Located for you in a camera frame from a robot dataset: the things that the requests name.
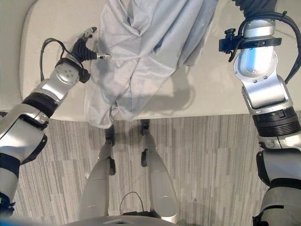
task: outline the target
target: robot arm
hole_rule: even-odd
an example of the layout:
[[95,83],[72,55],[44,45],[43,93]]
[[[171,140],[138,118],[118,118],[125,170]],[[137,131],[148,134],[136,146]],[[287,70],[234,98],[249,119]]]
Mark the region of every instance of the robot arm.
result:
[[[246,20],[234,35],[229,29],[220,40],[220,51],[231,53],[230,60],[241,49],[234,62],[234,74],[242,81],[242,95],[258,130],[263,148],[257,154],[260,179],[269,186],[261,212],[253,218],[254,226],[301,224],[301,126],[293,109],[286,83],[300,67],[301,36],[289,17],[275,13],[276,0],[236,0],[245,11]],[[273,37],[275,20],[290,23],[296,33],[298,58],[284,81],[277,75],[274,46],[281,39]]]
[[43,80],[32,93],[0,121],[0,200],[1,215],[11,215],[18,184],[19,167],[34,160],[47,142],[44,128],[70,89],[79,81],[85,83],[90,74],[81,62],[110,59],[86,47],[96,28],[90,28],[75,43],[72,52],[61,58],[49,79]]

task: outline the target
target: silver robot arm segment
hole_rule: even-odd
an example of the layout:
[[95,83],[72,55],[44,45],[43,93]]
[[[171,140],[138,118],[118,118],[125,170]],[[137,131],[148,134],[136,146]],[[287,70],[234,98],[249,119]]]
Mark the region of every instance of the silver robot arm segment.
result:
[[[241,9],[246,6],[235,2]],[[226,38],[220,41],[220,51],[231,53],[231,61],[235,49],[228,44],[235,39],[240,41],[234,74],[243,83],[242,95],[263,148],[256,156],[258,175],[269,190],[253,225],[292,226],[301,224],[301,126],[286,84],[277,75],[274,46],[280,45],[281,40],[273,37],[275,21],[271,15],[255,14],[254,19],[248,20],[245,14],[248,21],[242,37],[234,36],[235,29],[227,30]]]
[[11,201],[18,184],[19,167],[34,160],[44,148],[47,136],[43,130],[47,127],[49,118],[73,86],[79,81],[88,81],[90,75],[81,62],[97,59],[97,54],[86,48],[86,41],[95,30],[87,30],[76,42],[72,52],[60,59],[50,78],[43,80],[0,121],[1,216],[13,213],[14,203]]

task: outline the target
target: striped carpet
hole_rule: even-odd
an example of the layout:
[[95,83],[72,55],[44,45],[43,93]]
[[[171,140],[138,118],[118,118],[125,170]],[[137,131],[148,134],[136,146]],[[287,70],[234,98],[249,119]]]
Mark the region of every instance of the striped carpet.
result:
[[[130,191],[149,209],[139,121],[117,121],[115,131],[117,173],[110,177],[109,214],[119,215]],[[150,131],[174,183],[179,225],[252,225],[267,187],[257,177],[260,148],[249,115],[155,119]],[[85,173],[97,161],[104,132],[86,122],[51,120],[46,135],[43,152],[21,167],[14,217],[60,225],[76,220]],[[121,211],[141,211],[139,199],[129,195]]]

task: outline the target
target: wrinkled fabric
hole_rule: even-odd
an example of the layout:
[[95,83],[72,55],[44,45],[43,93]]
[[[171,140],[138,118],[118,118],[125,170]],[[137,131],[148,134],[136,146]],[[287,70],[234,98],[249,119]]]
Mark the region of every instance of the wrinkled fabric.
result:
[[95,40],[108,61],[93,61],[85,116],[100,128],[120,112],[134,117],[183,64],[193,66],[218,0],[108,0]]

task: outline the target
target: black cable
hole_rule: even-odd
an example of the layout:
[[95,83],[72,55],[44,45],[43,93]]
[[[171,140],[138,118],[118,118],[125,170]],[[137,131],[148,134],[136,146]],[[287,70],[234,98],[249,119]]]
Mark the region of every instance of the black cable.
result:
[[[41,48],[41,53],[40,53],[40,79],[41,79],[41,81],[43,81],[45,79],[44,78],[44,74],[43,74],[43,53],[44,53],[44,49],[51,42],[57,42],[62,47],[62,52],[61,52],[61,55],[60,55],[60,59],[63,58],[63,54],[64,54],[65,51],[68,54],[70,54],[70,55],[72,55],[73,57],[76,58],[76,56],[73,53],[71,53],[70,51],[68,51],[66,49],[65,45],[60,40],[57,40],[57,39],[54,39],[54,38],[45,39],[44,42],[43,42],[42,48]],[[83,66],[83,64],[80,61],[79,61],[79,64],[80,64],[80,67],[82,69],[84,69],[84,66]]]
[[[284,11],[283,13],[267,12],[267,13],[259,13],[254,16],[248,17],[239,26],[238,37],[242,38],[242,32],[243,32],[243,28],[244,28],[245,24],[247,24],[248,22],[250,22],[252,20],[272,19],[272,20],[279,20],[281,22],[288,24],[292,28],[292,30],[294,31],[295,36],[296,36],[298,56],[296,58],[294,65],[292,66],[291,71],[289,72],[287,78],[285,79],[285,83],[287,84],[289,82],[289,80],[296,74],[296,72],[301,67],[301,33],[300,33],[300,30],[299,30],[298,26],[296,25],[296,23],[289,16],[287,16],[286,13],[287,13],[286,11]],[[229,59],[229,62],[234,59],[234,56],[236,54],[236,51],[237,51],[240,43],[241,43],[241,40],[236,45],[234,51],[231,52],[231,57]]]
[[141,202],[142,211],[144,212],[143,202],[142,202],[142,199],[140,198],[140,196],[138,195],[138,193],[137,193],[137,192],[129,192],[129,193],[127,193],[125,196],[123,196],[123,198],[122,198],[122,200],[121,200],[121,203],[120,203],[120,206],[119,206],[120,215],[122,215],[122,214],[121,214],[121,205],[122,205],[122,202],[123,202],[123,200],[124,200],[129,194],[131,194],[131,193],[135,193],[135,194],[138,196],[138,198],[140,199],[140,202]]

